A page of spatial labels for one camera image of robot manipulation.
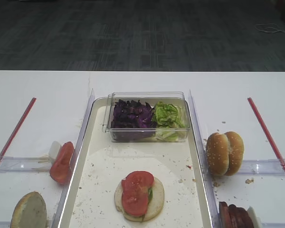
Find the white stopper by tomato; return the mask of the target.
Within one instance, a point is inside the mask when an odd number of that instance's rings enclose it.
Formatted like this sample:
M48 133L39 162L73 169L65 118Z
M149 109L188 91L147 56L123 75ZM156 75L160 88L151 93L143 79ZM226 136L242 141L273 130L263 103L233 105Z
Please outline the white stopper by tomato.
M55 160L60 152L61 144L57 141L53 141L49 150L49 158Z

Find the spare tomato slices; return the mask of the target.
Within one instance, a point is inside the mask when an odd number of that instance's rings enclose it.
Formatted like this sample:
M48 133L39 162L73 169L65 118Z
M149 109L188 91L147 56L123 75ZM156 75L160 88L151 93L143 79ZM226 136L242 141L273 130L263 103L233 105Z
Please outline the spare tomato slices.
M49 175L57 183L64 185L70 175L70 161L73 156L74 146L72 142L62 145L58 155L51 166Z

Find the stack of meat patties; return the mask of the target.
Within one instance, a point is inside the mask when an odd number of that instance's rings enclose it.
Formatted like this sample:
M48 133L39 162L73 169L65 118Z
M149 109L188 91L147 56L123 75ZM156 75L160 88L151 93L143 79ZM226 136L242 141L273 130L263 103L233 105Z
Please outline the stack of meat patties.
M254 228L252 218L248 211L234 204L227 205L226 202L219 202L219 215L223 228Z

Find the purple cabbage shreds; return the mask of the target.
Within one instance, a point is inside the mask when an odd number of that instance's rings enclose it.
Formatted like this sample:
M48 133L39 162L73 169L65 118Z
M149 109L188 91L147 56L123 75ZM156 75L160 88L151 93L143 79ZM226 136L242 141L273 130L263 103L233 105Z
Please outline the purple cabbage shreds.
M119 99L114 105L112 128L156 128L153 120L154 108L139 100L124 101Z

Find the white metal tray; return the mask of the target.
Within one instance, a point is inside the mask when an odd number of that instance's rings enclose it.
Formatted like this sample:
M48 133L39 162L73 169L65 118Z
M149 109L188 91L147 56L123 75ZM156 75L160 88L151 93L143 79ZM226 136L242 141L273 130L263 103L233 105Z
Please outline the white metal tray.
M193 133L182 143L112 142L102 130L106 105L106 98L92 105L59 227L211 227ZM115 189L132 171L148 171L163 183L165 203L152 220L131 222L115 208Z

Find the long clear divider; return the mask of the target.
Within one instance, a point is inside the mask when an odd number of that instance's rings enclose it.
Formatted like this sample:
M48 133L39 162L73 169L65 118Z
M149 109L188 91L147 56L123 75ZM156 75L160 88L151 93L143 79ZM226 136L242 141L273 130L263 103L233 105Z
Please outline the long clear divider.
M219 210L215 200L214 189L212 185L212 176L208 171L207 157L205 153L202 134L200 131L199 118L196 111L194 97L191 92L188 94L188 104L190 109L191 125L195 139L197 157L199 161L199 170L201 174L201 185L206 201L206 208L202 212L203 218L209 223L210 228L222 227Z
M79 136L77 138L74 153L73 153L72 158L70 160L69 176L67 179L67 183L63 186L61 197L60 197L58 207L57 207L57 211L56 211L56 213L53 217L53 220L52 220L51 228L59 228L60 227L62 217L63 217L63 213L65 211L65 207L66 207L66 203L67 203L67 198L68 198L70 188L71 188L71 184L73 181L74 172L76 170L78 157L80 156L80 150L81 150L81 147L83 144L83 139L84 139L84 136L86 133L86 128L87 128L87 124L88 124L88 121L90 118L90 113L92 110L94 100L95 100L95 93L94 93L94 90L91 89L90 97L88 99L85 115L84 115L82 125L80 128Z

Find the bottom bun on tray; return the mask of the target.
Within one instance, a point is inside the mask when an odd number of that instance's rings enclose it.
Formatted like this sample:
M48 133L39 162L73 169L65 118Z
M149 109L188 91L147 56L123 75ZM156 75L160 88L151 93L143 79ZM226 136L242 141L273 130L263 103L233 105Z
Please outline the bottom bun on tray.
M149 191L150 201L148 203L147 212L145 215L140 217L134 217L125 212L122 207L122 184L118 184L114 193L114 203L117 211L121 212L122 215L129 221L133 222L145 222L158 216L164 205L164 187L162 182L154 177L154 183Z

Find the sesame burger buns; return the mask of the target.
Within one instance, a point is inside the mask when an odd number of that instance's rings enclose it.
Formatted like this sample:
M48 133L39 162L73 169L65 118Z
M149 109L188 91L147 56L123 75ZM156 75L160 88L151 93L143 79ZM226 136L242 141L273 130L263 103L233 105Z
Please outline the sesame burger buns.
M206 157L209 171L216 176L232 176L243 161L244 143L236 132L213 133L207 139Z

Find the left red tape strip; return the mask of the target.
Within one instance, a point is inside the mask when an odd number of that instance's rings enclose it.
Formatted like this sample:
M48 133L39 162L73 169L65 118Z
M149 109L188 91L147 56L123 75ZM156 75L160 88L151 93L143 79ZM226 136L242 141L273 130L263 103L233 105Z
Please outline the left red tape strip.
M0 152L0 161L2 160L3 156L5 155L6 151L8 150L9 146L11 145L13 139L15 138L16 134L18 133L20 127L22 126L23 122L25 121L26 117L28 116L31 108L33 107L36 98L33 97L27 106L26 110L22 114L20 120L18 121L17 125L15 126L14 130L12 131L10 137L8 138L7 142L5 143L3 149Z

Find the red tape strip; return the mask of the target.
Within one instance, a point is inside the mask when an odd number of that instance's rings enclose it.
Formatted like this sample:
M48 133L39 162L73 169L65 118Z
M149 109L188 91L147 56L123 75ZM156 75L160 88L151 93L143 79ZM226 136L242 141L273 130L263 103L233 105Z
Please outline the red tape strip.
M253 110L253 112L254 112L254 114L255 114L255 116L256 116L259 124L260 124L260 126L262 127L263 132L265 133L266 138L268 139L268 142L270 143L270 145L271 145L271 147L272 147L272 149L273 149L277 159L279 160L279 162L281 164L281 167L283 168L283 170L285 172L285 159L283 158L282 154L280 153L280 151L279 151L279 149L278 149L278 147L277 147L273 137L271 136L271 133L269 132L269 130L268 130L268 128L267 128L267 126L266 126L266 124L265 124L261 114L260 114L260 112L258 111L257 106L255 105L253 99L251 97L249 97L249 98L247 98L247 100L248 100L248 102L249 102L249 104L250 104L250 106L251 106L251 108L252 108L252 110Z
M13 139L15 138L16 134L18 133L20 127L22 126L23 122L25 121L26 117L28 116L31 108L33 107L36 98L33 97L27 106L26 110L22 114L20 120L18 121L17 125L15 126L14 130L12 131L10 137L8 138L7 142L5 143L3 149L0 152L0 161L2 160L3 156L5 155L6 151L8 150L9 146L11 145Z

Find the right upper clear holder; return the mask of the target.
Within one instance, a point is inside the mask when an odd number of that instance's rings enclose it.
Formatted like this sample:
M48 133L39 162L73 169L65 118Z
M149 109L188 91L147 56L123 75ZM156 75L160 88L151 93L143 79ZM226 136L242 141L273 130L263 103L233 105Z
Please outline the right upper clear holder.
M243 160L236 174L285 176L285 159Z

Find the clear holder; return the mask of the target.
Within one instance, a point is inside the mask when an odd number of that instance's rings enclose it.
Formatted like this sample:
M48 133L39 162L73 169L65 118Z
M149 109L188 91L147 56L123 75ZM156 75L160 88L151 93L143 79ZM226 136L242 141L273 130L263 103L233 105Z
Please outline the clear holder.
M285 176L285 159L243 160L236 174Z
M51 166L48 157L0 156L0 172L49 172Z

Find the left upper clear holder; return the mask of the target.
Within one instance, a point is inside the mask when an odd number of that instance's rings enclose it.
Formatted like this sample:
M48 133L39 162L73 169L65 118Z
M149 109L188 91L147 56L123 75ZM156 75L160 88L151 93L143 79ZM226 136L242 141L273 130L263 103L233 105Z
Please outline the left upper clear holder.
M51 166L48 157L0 156L0 172L49 172Z

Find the bun half standing left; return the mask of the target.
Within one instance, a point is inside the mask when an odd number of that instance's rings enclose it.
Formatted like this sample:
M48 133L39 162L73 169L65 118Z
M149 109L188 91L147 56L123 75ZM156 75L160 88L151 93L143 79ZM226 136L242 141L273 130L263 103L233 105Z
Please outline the bun half standing left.
M24 195L14 208L11 228L46 228L46 204L40 193L33 191Z

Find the right red tape strip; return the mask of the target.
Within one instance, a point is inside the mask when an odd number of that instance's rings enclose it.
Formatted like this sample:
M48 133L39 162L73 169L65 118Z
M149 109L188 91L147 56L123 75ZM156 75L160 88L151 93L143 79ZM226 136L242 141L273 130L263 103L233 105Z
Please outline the right red tape strip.
M249 102L249 104L250 104L250 106L251 106L251 108L252 108L252 110L253 110L253 112L254 112L254 114L255 114L255 116L256 116L259 124L260 124L260 126L262 127L263 132L265 133L266 138L268 139L268 142L270 143L270 145L271 145L271 147L272 147L272 149L273 149L277 159L279 160L279 162L281 164L281 167L283 168L283 170L285 172L285 159L283 158L282 154L280 153L280 151L279 151L279 149L278 149L278 147L277 147L273 137L271 136L271 133L269 132L269 130L268 130L268 128L267 128L267 126L266 126L266 124L265 124L261 114L260 114L260 112L258 111L257 106L255 105L253 99L251 97L249 97L249 98L247 98L247 100L248 100L248 102Z

